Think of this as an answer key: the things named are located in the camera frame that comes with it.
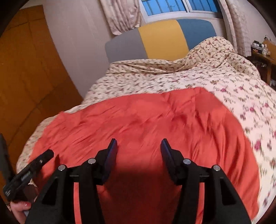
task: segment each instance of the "hand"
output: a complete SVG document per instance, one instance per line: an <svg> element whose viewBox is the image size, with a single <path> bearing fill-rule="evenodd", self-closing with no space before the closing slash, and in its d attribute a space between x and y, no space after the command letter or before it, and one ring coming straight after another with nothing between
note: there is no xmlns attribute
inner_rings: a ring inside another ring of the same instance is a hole
<svg viewBox="0 0 276 224"><path fill-rule="evenodd" d="M24 224L27 218L23 211L29 210L31 206L32 204L28 201L10 202L12 213L20 224Z"/></svg>
<svg viewBox="0 0 276 224"><path fill-rule="evenodd" d="M34 202L36 196L38 195L38 188L32 184L29 184L23 190L24 194L27 196L28 200ZM20 224L24 224L26 221L26 215L24 211L27 211L31 208L32 204L28 201L11 201L10 208L12 213L14 214L15 218Z"/></svg>

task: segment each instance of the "window frame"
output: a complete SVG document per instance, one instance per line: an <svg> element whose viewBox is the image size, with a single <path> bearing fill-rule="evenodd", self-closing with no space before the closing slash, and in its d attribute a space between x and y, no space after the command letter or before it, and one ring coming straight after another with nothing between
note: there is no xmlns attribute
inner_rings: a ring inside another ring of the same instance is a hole
<svg viewBox="0 0 276 224"><path fill-rule="evenodd" d="M193 10L189 0L182 0L182 2L186 8L186 12L185 11L164 12L164 13L148 16L146 9L142 3L142 0L139 0L141 14L143 16L145 23L151 23L159 20L177 19L177 18L201 18L201 19L212 19L212 18L222 19L223 18L221 12Z"/></svg>

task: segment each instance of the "window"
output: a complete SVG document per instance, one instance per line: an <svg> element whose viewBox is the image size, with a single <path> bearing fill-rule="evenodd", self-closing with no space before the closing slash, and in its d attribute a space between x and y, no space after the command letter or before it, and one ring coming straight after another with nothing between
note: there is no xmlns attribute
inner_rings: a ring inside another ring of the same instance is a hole
<svg viewBox="0 0 276 224"><path fill-rule="evenodd" d="M181 17L222 18L217 0L140 0L146 22Z"/></svg>

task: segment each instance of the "headboard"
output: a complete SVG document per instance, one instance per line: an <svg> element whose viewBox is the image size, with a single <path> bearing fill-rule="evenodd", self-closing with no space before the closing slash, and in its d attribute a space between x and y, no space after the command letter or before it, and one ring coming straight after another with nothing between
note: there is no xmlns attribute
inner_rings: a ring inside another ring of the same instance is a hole
<svg viewBox="0 0 276 224"><path fill-rule="evenodd" d="M105 44L110 63L132 59L184 58L203 40L216 36L213 25L201 19L159 21L130 30Z"/></svg>

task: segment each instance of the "floral bedsheet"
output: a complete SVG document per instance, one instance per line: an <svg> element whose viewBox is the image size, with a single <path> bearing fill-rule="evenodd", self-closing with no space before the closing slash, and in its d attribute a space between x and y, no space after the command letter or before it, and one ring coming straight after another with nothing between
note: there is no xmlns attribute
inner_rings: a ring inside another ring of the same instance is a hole
<svg viewBox="0 0 276 224"><path fill-rule="evenodd" d="M256 223L276 196L276 92L260 78L256 67L234 53L222 37L206 39L176 61L130 60L112 63L106 75L89 90L83 103L68 113L123 95L162 93L204 87L241 123L259 165L260 210ZM44 120L27 141L17 171L28 162L36 141L55 117Z"/></svg>

